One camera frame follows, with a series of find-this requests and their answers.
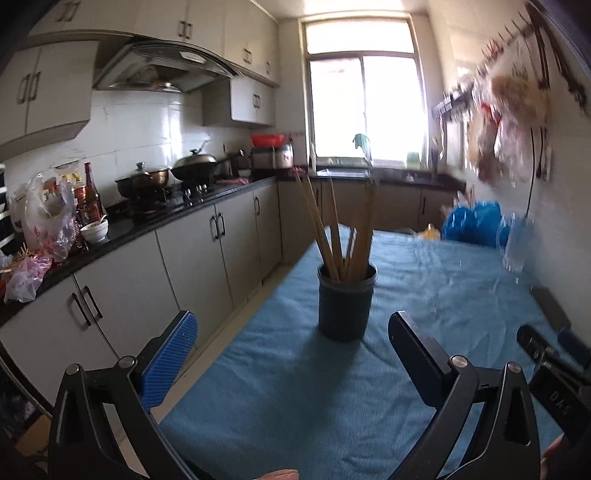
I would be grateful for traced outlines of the right hand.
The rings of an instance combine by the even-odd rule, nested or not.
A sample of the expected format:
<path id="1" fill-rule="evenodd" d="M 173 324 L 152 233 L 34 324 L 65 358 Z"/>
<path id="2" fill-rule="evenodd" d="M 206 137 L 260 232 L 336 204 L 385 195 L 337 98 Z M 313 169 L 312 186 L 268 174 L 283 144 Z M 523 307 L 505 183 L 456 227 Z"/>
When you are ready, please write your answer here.
<path id="1" fill-rule="evenodd" d="M 562 466 L 568 462 L 570 445 L 564 434 L 558 436 L 544 451 L 541 457 L 540 479 L 549 479 L 552 474 L 557 474 Z"/>

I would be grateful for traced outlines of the left hand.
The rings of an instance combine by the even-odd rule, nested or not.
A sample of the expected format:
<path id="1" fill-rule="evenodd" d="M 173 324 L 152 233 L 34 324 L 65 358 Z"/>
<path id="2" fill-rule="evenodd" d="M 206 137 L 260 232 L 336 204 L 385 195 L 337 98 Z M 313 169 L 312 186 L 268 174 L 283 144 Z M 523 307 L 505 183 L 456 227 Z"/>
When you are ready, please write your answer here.
<path id="1" fill-rule="evenodd" d="M 254 480 L 298 480 L 300 473 L 297 469 L 280 469 L 264 474 Z"/>

